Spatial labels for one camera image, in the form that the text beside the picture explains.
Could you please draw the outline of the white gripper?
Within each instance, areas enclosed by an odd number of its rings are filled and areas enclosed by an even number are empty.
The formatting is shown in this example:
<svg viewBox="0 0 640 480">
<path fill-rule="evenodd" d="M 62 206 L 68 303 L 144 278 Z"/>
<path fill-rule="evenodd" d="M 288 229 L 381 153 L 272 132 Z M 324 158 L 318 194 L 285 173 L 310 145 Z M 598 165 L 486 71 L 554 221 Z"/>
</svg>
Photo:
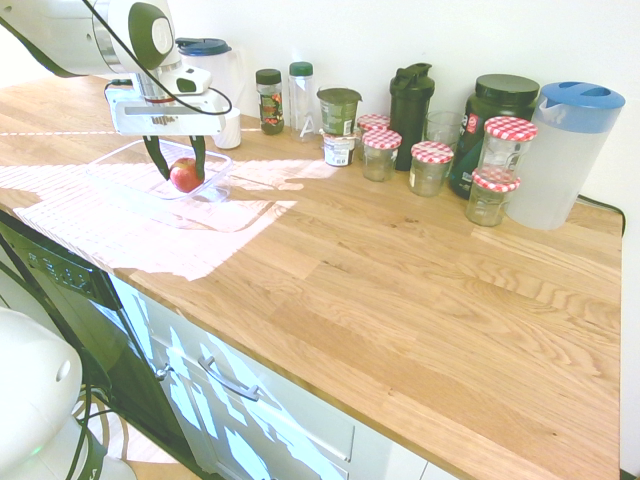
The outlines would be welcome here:
<svg viewBox="0 0 640 480">
<path fill-rule="evenodd" d="M 216 135 L 224 129 L 232 108 L 225 95 L 212 88 L 200 95 L 179 95 L 188 108 L 176 101 L 152 103 L 133 88 L 108 88 L 104 94 L 115 130 L 122 135 L 145 135 L 146 151 L 165 181 L 170 179 L 170 168 L 155 135 L 191 135 L 194 172 L 204 181 L 206 144 L 201 135 Z"/>
</svg>

